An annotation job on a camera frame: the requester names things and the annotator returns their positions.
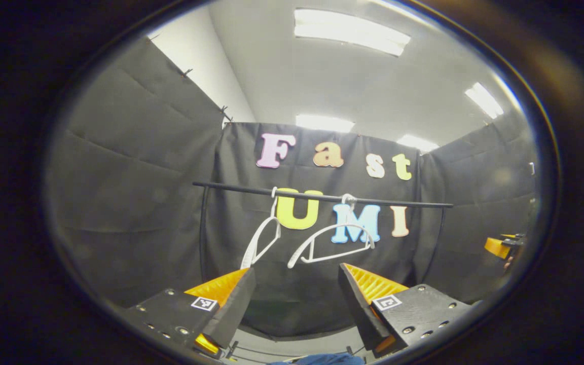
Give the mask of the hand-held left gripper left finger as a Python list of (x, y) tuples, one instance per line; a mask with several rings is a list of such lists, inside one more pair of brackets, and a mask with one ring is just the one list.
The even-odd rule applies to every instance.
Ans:
[(172, 350), (220, 358), (245, 315), (255, 274), (254, 268), (243, 268), (190, 289), (164, 289), (121, 317)]

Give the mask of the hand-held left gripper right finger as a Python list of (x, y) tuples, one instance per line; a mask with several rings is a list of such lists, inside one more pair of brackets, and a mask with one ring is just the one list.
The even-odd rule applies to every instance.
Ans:
[(440, 333), (472, 307), (429, 285), (407, 287), (346, 263), (339, 265), (339, 287), (364, 348), (375, 358)]

